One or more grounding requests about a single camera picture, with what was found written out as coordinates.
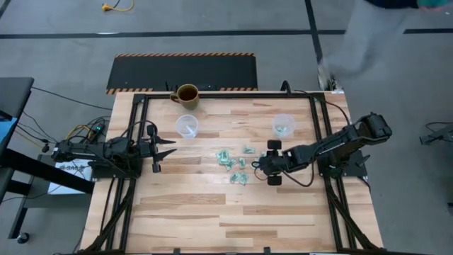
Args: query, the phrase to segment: wooden table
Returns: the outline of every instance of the wooden table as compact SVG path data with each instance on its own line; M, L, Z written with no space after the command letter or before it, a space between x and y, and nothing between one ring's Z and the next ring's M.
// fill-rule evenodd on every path
M133 93L116 95L108 138L127 128L132 97ZM326 93L326 100L348 111L344 95ZM345 125L344 117L333 106L328 106L328 112L336 132ZM188 113L200 122L193 140L180 138L175 130L176 119ZM263 247L273 252L335 251L324 182L317 167L313 185L303 188L285 177L281 186L268 186L248 165L244 171L250 179L242 186L229 181L232 172L241 171L238 166L227 172L217 163L215 153L228 149L231 157L244 157L250 164L274 137L271 125L278 113L293 115L296 121L294 137L282 140L283 149L316 141L308 99L202 99L194 111L170 100L152 99L147 119L157 125L162 138L176 141L160 146L160 151L178 150L161 162L160 174L152 173L151 159L144 160L135 189L127 252L172 252L173 248L182 252L263 252ZM255 147L257 153L243 154L244 145ZM310 175L309 168L293 174L305 183ZM343 180L352 218L372 242L382 246L368 188L357 178ZM108 179L96 183L81 248L99 233L109 184ZM338 217L346 247L343 219ZM114 248L121 225L120 219Z

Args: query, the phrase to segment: black mat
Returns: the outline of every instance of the black mat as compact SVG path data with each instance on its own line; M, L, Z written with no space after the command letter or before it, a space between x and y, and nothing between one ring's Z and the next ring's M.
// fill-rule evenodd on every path
M217 90L258 90L253 53L118 54L107 94L167 91L210 85Z

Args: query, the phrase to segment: person's leg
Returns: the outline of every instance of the person's leg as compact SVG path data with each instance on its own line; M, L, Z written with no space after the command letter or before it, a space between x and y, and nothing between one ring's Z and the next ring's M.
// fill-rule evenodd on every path
M405 30L404 21L411 9L385 9L365 0L356 0L341 46L321 61L319 85L328 89L336 80L371 68Z

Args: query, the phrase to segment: coffee mug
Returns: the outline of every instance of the coffee mug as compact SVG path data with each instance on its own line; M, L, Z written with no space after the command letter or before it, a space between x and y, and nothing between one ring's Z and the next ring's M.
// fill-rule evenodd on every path
M184 84L179 87L176 93L170 94L170 99L175 103L181 104L188 110L193 110L197 108L200 96L195 85Z

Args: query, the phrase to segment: gray floor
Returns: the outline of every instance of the gray floor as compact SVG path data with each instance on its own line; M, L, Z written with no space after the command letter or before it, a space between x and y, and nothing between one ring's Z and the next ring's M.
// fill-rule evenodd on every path
M103 2L12 0L0 20L0 34L309 28L302 0L136 0L128 13L103 13ZM121 5L129 2L122 0ZM313 6L319 29L345 29L352 0L314 0ZM447 11L452 15L414 12L408 28L453 28L453 9ZM324 53L333 51L340 39L322 35ZM353 118L381 113L394 131L387 143L364 149L372 155L367 168L374 208L390 250L453 250L453 217L446 206L453 200L452 146L438 142L423 147L418 141L427 133L425 123L453 121L452 45L452 34L404 35L393 54L373 70L343 83ZM113 58L137 52L254 52L261 90L278 89L283 79L295 89L317 87L310 35L0 40L0 77L34 77L36 87L111 107L113 97L104 93ZM110 114L39 91L33 92L25 111L57 139L76 124ZM31 124L27 118L21 122ZM16 136L11 147L30 157L40 152ZM0 207L3 254L72 251L88 208L29 211L23 229L32 239L18 245L6 239L18 202Z

